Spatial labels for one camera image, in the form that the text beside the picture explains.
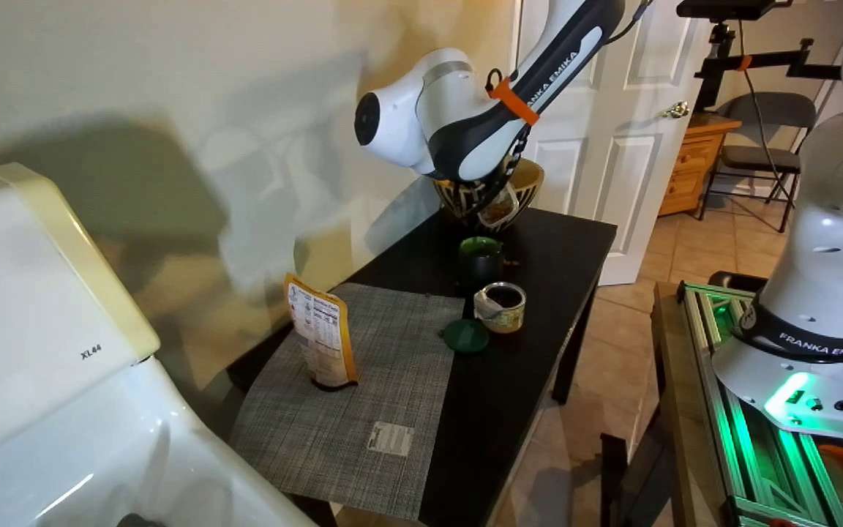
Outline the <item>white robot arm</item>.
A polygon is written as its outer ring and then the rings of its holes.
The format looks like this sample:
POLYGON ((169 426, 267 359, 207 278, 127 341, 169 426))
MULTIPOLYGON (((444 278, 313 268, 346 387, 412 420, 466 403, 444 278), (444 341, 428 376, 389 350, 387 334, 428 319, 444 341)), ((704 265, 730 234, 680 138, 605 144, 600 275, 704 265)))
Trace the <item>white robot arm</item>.
MULTIPOLYGON (((622 27, 624 0, 550 0, 529 56, 487 82, 466 51, 440 46, 361 97, 358 144, 423 176, 499 192, 540 114, 622 27)), ((815 125, 802 172, 787 245, 711 368, 772 423, 843 439, 843 114, 815 125)))

